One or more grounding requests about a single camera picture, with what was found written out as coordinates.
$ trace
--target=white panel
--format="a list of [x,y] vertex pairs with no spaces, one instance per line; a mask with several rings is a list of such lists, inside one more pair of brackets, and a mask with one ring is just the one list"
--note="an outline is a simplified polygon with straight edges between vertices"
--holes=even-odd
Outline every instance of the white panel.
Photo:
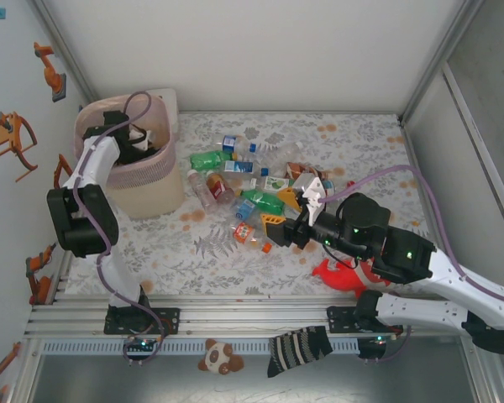
[[[26,2],[0,0],[6,19],[0,20],[0,111],[17,112],[29,122],[38,145],[25,154],[39,165],[19,183],[25,168],[7,153],[0,157],[0,360],[24,332],[29,317],[29,284],[25,260],[36,256],[55,241],[46,206],[46,193],[52,187],[58,153],[71,163],[72,133],[80,97],[67,82],[67,97],[53,103],[51,90],[43,77],[43,63],[34,55],[34,42],[47,44]],[[63,67],[54,56],[59,72]],[[28,137],[21,131],[21,137]],[[60,263],[57,249],[52,265]]]
[[442,76],[428,89],[407,133],[458,260],[504,285],[504,220]]
[[101,97],[401,113],[461,0],[47,0]]
[[484,3],[449,66],[504,183],[504,0]]

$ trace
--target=laundry basket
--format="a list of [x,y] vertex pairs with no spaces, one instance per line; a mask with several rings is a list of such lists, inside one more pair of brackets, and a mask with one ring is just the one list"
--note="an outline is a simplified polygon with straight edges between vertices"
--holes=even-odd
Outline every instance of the laundry basket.
[[[92,126],[102,125],[102,113],[121,110],[129,96],[113,97],[91,103],[83,108],[75,122],[73,149],[80,158],[84,146],[82,136]],[[127,114],[133,118],[146,106],[147,97],[138,95],[128,105]],[[114,166],[106,186],[107,194],[131,218],[148,218],[173,212],[185,199],[181,175],[176,163],[176,144],[171,132],[165,103],[151,98],[150,110],[134,124],[151,130],[153,145],[160,150],[138,162]]]

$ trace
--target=striped sock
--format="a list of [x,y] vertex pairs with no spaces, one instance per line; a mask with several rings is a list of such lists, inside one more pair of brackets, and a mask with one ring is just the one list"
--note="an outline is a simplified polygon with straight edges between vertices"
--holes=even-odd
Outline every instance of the striped sock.
[[270,362],[267,376],[322,359],[333,352],[325,326],[310,326],[269,339]]

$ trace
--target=label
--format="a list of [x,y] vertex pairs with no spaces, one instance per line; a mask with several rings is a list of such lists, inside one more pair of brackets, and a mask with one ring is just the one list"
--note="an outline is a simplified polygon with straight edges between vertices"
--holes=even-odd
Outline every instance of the label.
[[223,191],[226,190],[226,186],[224,186],[224,183],[222,181],[216,181],[213,186],[209,188],[211,193],[213,194],[215,199],[218,199],[218,197],[223,193]]
[[334,183],[332,181],[322,181],[323,187],[325,188],[325,195],[327,197],[332,196],[335,192]]
[[322,172],[320,170],[316,170],[312,166],[297,164],[295,162],[287,163],[287,175],[292,179],[298,179],[301,174],[314,174],[317,178],[323,180],[328,179],[328,174],[326,172]]
[[269,193],[277,193],[287,187],[293,185],[295,181],[293,179],[275,178],[274,176],[265,177],[265,186],[263,186],[264,191]]
[[233,153],[235,149],[235,136],[224,136],[222,140],[222,151]]
[[254,172],[254,163],[243,161],[226,161],[224,172],[251,174],[252,172]]
[[245,222],[240,223],[234,231],[234,238],[239,243],[245,243],[246,238],[254,231],[254,228]]
[[249,217],[250,213],[252,213],[252,211],[254,211],[254,209],[255,209],[255,204],[250,200],[245,200],[237,209],[235,216],[239,220],[245,221]]

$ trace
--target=gray floor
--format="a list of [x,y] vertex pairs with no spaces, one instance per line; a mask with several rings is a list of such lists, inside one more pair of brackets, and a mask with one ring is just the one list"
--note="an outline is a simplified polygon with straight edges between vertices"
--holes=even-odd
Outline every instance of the gray floor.
[[245,356],[227,376],[197,369],[200,357],[159,357],[130,368],[120,357],[46,357],[33,402],[312,402],[473,401],[455,343],[413,338],[395,360],[363,363],[330,355],[267,379],[268,356]]

